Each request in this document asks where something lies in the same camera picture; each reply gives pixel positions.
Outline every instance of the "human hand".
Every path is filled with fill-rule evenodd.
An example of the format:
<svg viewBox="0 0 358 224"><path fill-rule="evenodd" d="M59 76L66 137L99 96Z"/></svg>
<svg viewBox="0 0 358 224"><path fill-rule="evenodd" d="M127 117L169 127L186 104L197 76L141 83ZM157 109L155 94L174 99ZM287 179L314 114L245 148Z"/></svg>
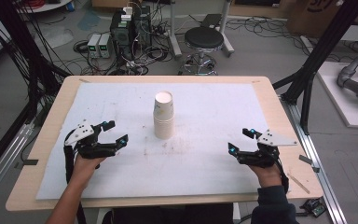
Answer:
<svg viewBox="0 0 358 224"><path fill-rule="evenodd" d="M79 154L76 156L74 171L68 185L75 185L80 189L85 189L94 174L95 167L106 158L84 159Z"/></svg>
<svg viewBox="0 0 358 224"><path fill-rule="evenodd" d="M266 168L250 165L249 168L257 175L261 188L279 186L282 184L281 172L276 164Z"/></svg>

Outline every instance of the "cardboard box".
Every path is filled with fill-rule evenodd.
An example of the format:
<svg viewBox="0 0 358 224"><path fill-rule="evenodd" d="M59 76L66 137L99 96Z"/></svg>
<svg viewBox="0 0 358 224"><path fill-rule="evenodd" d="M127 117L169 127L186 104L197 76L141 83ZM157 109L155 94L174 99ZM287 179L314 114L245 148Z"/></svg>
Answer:
<svg viewBox="0 0 358 224"><path fill-rule="evenodd" d="M319 38L336 16L337 1L297 0L286 27L293 35Z"/></svg>
<svg viewBox="0 0 358 224"><path fill-rule="evenodd" d="M139 2L139 4L141 4L142 0L91 0L93 7L126 7L129 2Z"/></svg>

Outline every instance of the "paper cup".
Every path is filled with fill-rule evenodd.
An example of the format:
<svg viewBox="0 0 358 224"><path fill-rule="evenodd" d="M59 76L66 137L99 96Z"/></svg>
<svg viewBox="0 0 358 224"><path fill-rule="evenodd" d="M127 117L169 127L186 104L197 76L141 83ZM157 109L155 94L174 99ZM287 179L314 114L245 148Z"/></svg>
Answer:
<svg viewBox="0 0 358 224"><path fill-rule="evenodd" d="M159 139L169 139L175 133L174 118L159 120L154 117L155 135Z"/></svg>
<svg viewBox="0 0 358 224"><path fill-rule="evenodd" d="M170 92L161 91L156 94L153 115L161 121L173 118L173 99Z"/></svg>

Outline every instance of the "wooden table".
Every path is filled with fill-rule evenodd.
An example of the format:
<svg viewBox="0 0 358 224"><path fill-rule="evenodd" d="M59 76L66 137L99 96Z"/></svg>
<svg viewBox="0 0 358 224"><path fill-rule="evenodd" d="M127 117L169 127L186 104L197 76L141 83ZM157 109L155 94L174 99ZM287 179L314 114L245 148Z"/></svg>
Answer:
<svg viewBox="0 0 358 224"><path fill-rule="evenodd" d="M65 117L76 97L76 91L81 83L111 82L111 83L244 83L252 84L260 106L264 112L267 125L271 130L295 139L296 133L287 118L275 90L266 77L68 77L62 84L59 94L46 118L37 137L29 160L38 160L35 166L24 166L17 183L8 200L9 211L30 211L52 209L57 200L36 200L36 194L42 181L45 167L51 149L57 141ZM323 195L321 185L310 165L301 161L299 155L304 155L300 144L293 147L280 147L284 171L290 179L288 199L317 198ZM110 198L83 200L85 207L114 207L135 205L163 205L185 203L221 203L256 201L257 194L229 194L204 196L173 196L153 198Z"/></svg>

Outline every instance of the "metal bracket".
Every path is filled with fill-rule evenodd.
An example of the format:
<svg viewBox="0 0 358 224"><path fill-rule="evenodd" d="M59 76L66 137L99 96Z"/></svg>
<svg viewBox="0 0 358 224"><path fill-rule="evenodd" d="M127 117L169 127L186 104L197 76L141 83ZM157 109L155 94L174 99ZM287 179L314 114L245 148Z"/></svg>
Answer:
<svg viewBox="0 0 358 224"><path fill-rule="evenodd" d="M267 146L278 147L278 146L295 146L297 141L282 136L278 133L274 133L270 130L267 130L257 139L258 143L262 143Z"/></svg>
<svg viewBox="0 0 358 224"><path fill-rule="evenodd" d="M94 133L91 125L88 121L83 119L83 122L77 124L75 131L69 136L68 140L65 141L66 146L70 146L74 142L77 142L85 137L88 137Z"/></svg>

